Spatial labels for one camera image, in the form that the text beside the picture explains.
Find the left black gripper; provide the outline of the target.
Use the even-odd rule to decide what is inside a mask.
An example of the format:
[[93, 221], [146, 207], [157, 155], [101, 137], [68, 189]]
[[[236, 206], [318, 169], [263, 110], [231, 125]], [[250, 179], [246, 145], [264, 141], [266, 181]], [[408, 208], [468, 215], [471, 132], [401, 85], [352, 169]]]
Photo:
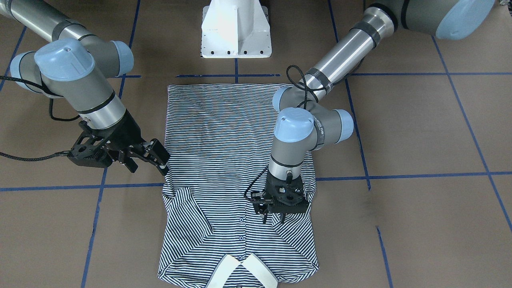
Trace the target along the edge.
[[[266, 177], [265, 200], [268, 200], [268, 212], [280, 213], [279, 223], [284, 224], [286, 214], [305, 213], [309, 201], [305, 196], [302, 177], [286, 182], [269, 174]], [[262, 213], [262, 223], [267, 223], [268, 212]]]

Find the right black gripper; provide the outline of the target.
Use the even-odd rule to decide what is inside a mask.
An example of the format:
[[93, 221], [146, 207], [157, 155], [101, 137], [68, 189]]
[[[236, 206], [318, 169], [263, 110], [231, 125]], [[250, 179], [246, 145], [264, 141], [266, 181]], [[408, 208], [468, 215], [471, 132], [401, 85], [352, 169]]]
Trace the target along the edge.
[[138, 168], [132, 158], [150, 163], [163, 176], [168, 173], [168, 151], [157, 138], [145, 142], [141, 137], [140, 127], [128, 110], [116, 124], [106, 129], [92, 129], [84, 120], [79, 122], [79, 126], [84, 132], [106, 139], [105, 148], [108, 149], [110, 157], [119, 161], [131, 173], [135, 173]]

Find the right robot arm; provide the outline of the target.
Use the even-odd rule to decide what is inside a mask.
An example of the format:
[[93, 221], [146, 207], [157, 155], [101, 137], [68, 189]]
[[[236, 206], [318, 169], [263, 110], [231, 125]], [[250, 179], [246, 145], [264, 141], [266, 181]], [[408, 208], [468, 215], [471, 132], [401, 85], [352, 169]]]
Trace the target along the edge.
[[48, 41], [13, 58], [11, 80], [50, 100], [63, 98], [78, 113], [82, 133], [62, 155], [78, 166], [107, 168], [120, 162], [130, 172], [134, 158], [168, 172], [169, 153], [157, 139], [146, 141], [109, 78], [133, 69], [134, 57], [121, 41], [104, 41], [43, 0], [2, 0], [1, 14]]

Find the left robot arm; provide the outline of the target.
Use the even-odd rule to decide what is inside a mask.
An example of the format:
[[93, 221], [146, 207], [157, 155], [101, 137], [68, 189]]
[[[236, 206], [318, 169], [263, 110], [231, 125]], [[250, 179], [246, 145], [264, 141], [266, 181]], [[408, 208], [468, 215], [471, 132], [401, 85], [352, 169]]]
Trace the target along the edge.
[[471, 35], [487, 18], [493, 0], [376, 0], [363, 12], [346, 36], [307, 71], [296, 69], [299, 80], [274, 93], [278, 112], [265, 187], [248, 200], [267, 221], [278, 215], [305, 213], [310, 206], [301, 171], [307, 152], [348, 139], [355, 128], [349, 112], [327, 109], [321, 101], [355, 73], [368, 54], [398, 29], [460, 40]]

